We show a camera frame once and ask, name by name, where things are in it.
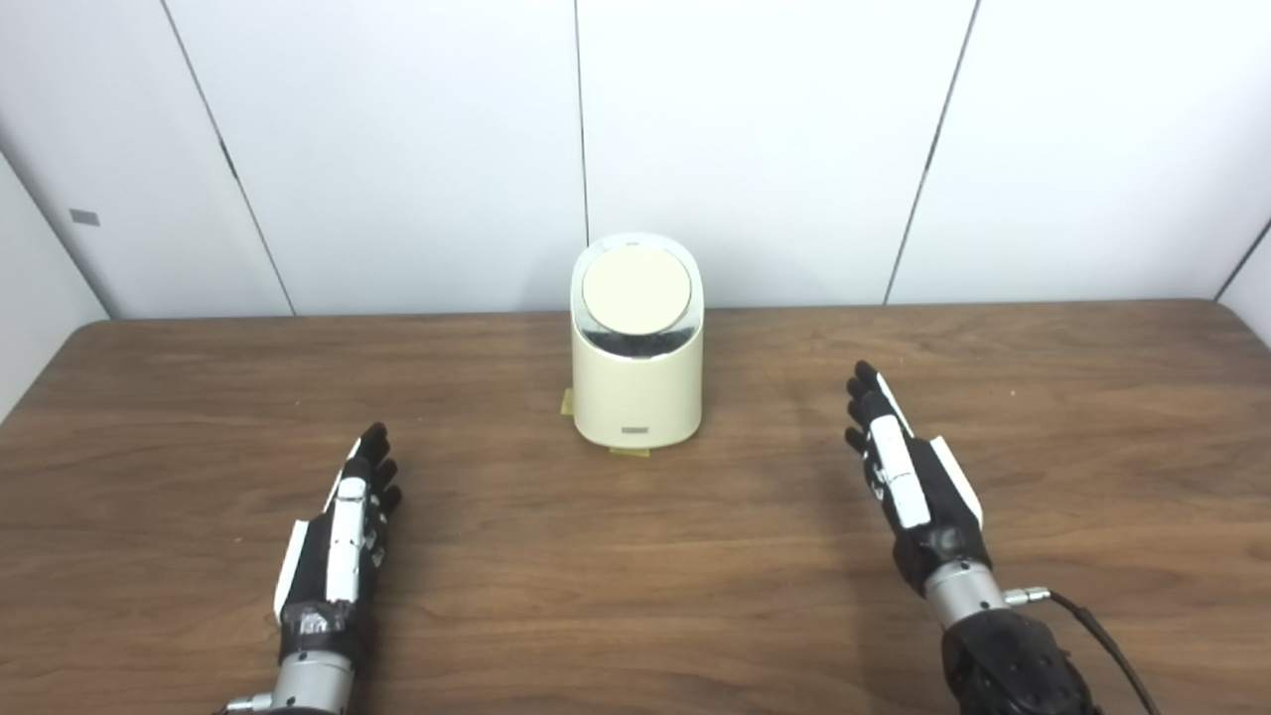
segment robotic hand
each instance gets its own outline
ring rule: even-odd
[[[915,438],[868,363],[857,363],[848,392],[859,429],[849,428],[846,442],[896,536],[900,575],[944,627],[944,678],[962,715],[1101,712],[1045,624],[1010,610],[1052,594],[998,588],[980,531],[984,512],[944,439]]]
[[[273,691],[231,700],[228,712],[344,715],[353,674],[370,657],[370,602],[402,491],[389,486],[388,429],[353,443],[322,514],[296,522],[282,560],[273,612],[282,631]]]

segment gray sticker on wall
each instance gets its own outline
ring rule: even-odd
[[[84,211],[81,208],[71,208],[71,220],[76,224],[84,224],[86,226],[102,225],[102,221],[97,217],[95,211]]]

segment round lid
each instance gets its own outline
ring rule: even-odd
[[[691,291],[684,264],[652,245],[605,250],[582,277],[587,311],[601,325],[623,334],[652,334],[674,325]]]

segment cable connector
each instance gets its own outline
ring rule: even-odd
[[[1013,588],[1002,592],[1002,599],[1012,608],[1047,598],[1050,598],[1050,589],[1046,587]]]

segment silver cylindrical connector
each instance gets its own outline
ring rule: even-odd
[[[941,626],[948,629],[967,616],[1009,608],[993,571],[977,561],[953,561],[927,579],[923,592]]]
[[[1013,588],[1002,592],[1002,598],[1007,601],[1007,606],[1014,608],[1035,601],[1046,601],[1050,598],[1050,589],[1043,587]]]
[[[353,690],[353,664],[324,650],[294,653],[282,660],[271,710],[308,707],[342,715]]]

